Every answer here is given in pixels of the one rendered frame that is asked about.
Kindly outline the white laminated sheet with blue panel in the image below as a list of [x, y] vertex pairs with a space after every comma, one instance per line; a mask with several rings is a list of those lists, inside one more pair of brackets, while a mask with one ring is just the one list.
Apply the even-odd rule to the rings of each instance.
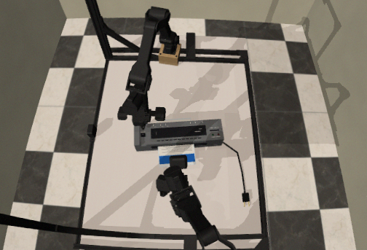
[[[191, 118], [169, 119], [165, 121], [157, 121], [157, 123], [183, 122], [183, 121], [191, 121]], [[194, 145], [187, 144], [187, 145], [158, 147], [159, 168], [160, 167], [170, 167], [169, 157], [173, 155], [186, 155], [187, 165], [196, 165]]]

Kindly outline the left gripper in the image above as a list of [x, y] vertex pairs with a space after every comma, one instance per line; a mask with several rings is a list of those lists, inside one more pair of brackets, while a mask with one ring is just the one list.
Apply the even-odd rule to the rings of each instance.
[[[148, 113], [151, 115], [151, 117], [155, 116], [156, 121], [165, 121], [165, 114], [166, 114], [166, 108], [165, 107], [156, 107], [156, 110], [152, 111], [151, 109], [149, 109], [148, 100], [146, 102], [143, 102], [140, 108], [142, 108], [142, 106], [145, 106], [147, 108]], [[117, 113], [118, 120], [126, 120], [128, 115], [129, 114], [126, 114], [122, 110], [122, 107], [119, 108], [119, 111]], [[144, 130], [145, 127], [146, 127], [146, 125], [141, 126], [142, 130]]]

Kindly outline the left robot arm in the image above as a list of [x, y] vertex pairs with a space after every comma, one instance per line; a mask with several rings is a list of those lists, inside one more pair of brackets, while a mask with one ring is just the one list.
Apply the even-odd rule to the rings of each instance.
[[140, 107], [143, 102], [148, 100], [147, 92], [152, 81], [150, 60], [157, 32], [160, 32], [160, 44], [164, 44], [166, 48], [166, 51], [164, 48], [162, 53], [175, 55], [177, 44], [179, 44], [179, 36], [176, 32], [171, 31], [169, 20], [169, 9], [151, 7], [145, 14], [144, 31], [138, 59], [131, 68], [125, 88], [125, 90], [130, 91], [130, 94], [122, 104], [122, 110], [126, 114], [132, 115], [134, 126], [144, 126], [151, 122], [151, 115], [147, 108], [145, 106]]

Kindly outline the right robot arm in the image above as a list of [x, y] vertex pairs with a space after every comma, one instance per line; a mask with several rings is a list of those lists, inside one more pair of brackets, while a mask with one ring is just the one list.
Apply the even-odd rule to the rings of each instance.
[[[175, 215], [179, 218], [181, 217], [184, 222], [189, 222], [191, 226], [193, 225], [192, 228], [196, 232], [202, 250], [205, 250], [205, 246], [216, 241], [222, 242], [231, 250], [236, 250], [234, 244], [221, 237], [216, 226], [211, 225], [203, 215], [201, 203], [192, 185], [186, 186], [181, 167], [177, 165], [171, 166], [163, 174], [160, 174], [156, 180], [157, 191], [161, 197], [166, 196], [169, 192], [173, 192], [169, 196]], [[193, 195], [190, 196], [190, 193], [193, 193]]]

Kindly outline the dark grey laminator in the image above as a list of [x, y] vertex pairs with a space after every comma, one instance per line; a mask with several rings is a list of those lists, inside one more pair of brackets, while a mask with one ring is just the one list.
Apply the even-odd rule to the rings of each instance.
[[237, 153], [244, 189], [242, 201], [249, 202], [249, 193], [245, 193], [245, 183], [239, 154], [229, 145], [223, 143], [223, 141], [224, 133], [221, 119], [149, 123], [146, 124], [144, 130], [140, 126], [134, 126], [134, 147], [136, 152], [154, 151], [158, 150], [158, 147], [185, 144], [193, 144], [194, 148], [214, 147], [225, 144]]

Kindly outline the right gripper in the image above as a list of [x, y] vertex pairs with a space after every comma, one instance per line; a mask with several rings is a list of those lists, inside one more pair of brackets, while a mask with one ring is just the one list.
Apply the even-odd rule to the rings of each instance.
[[[178, 165], [181, 169], [186, 169], [187, 166], [187, 156], [186, 155], [173, 155], [170, 156], [170, 166]], [[184, 175], [183, 177], [186, 181], [186, 186], [189, 186], [188, 176]]]

